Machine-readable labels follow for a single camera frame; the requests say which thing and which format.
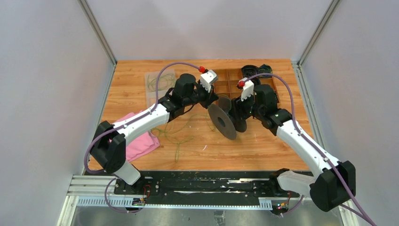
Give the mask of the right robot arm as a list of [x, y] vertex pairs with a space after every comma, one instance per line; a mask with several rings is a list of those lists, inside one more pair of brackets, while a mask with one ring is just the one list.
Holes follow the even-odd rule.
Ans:
[[278, 107], [276, 92], [270, 85], [255, 86], [252, 94], [231, 101], [228, 111], [238, 132], [246, 131], [246, 120], [259, 120], [274, 136], [288, 144], [312, 172], [311, 176], [282, 168], [269, 177], [269, 190], [275, 196], [286, 191], [308, 196], [322, 211], [356, 195], [356, 169], [350, 161], [340, 161], [315, 142], [286, 109]]

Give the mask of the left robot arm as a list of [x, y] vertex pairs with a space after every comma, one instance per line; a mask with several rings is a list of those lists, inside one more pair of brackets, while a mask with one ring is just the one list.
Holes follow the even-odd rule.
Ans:
[[182, 74], [175, 86], [150, 108], [114, 124], [100, 123], [88, 153], [105, 172], [122, 179], [132, 194], [140, 194], [144, 181], [140, 179], [140, 171], [126, 159], [127, 145], [153, 128], [188, 113], [196, 104], [207, 109], [218, 99], [213, 86], [217, 79], [212, 70], [203, 73], [198, 81], [191, 74]]

